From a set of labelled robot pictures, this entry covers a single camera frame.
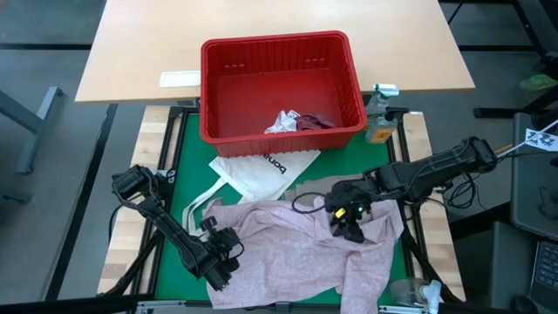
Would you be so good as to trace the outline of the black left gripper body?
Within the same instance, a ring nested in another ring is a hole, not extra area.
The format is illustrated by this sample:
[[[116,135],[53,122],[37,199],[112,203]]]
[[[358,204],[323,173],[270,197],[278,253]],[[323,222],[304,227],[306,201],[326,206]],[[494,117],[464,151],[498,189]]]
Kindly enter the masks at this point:
[[[227,270],[232,278],[232,273],[240,266],[238,257],[244,250],[239,236],[232,228],[215,228],[215,232],[206,232],[206,234],[208,237],[203,245],[208,255],[197,259],[196,276],[208,279],[210,270]]]

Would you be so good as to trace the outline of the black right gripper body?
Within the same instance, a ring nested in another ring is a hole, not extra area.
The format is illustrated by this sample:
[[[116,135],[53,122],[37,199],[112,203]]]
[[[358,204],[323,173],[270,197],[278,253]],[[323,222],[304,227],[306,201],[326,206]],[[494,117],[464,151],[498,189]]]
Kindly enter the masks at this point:
[[[324,198],[325,210],[336,218],[361,218],[379,194],[373,179],[339,181]]]

